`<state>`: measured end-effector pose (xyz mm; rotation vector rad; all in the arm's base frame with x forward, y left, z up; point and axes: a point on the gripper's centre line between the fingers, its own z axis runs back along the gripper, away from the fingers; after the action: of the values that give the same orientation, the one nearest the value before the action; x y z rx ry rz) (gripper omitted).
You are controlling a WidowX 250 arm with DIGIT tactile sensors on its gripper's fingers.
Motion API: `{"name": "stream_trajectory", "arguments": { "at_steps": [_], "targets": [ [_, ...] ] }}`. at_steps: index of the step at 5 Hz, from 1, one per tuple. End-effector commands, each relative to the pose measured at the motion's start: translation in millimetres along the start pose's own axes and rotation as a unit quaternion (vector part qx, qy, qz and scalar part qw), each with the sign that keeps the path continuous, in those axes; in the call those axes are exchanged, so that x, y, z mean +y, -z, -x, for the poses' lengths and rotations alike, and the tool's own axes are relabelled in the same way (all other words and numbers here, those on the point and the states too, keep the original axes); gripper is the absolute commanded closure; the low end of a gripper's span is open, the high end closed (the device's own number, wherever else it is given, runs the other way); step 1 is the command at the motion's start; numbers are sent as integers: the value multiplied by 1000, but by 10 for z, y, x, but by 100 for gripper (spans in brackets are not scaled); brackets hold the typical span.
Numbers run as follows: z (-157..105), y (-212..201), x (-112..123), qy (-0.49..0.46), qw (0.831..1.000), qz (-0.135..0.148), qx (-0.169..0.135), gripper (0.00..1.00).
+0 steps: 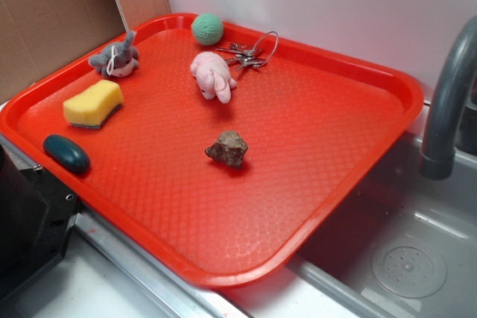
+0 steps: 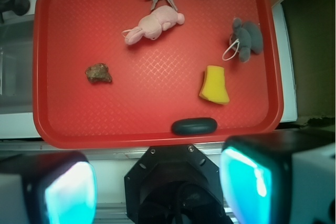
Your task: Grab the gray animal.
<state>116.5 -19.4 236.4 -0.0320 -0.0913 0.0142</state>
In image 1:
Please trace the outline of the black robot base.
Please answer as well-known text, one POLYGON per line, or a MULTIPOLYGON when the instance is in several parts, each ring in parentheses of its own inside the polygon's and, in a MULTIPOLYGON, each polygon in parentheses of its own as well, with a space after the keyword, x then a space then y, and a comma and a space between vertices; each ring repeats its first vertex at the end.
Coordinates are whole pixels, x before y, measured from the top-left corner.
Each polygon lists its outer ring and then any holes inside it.
POLYGON ((63 260, 78 196, 44 168, 1 149, 1 301, 63 260))

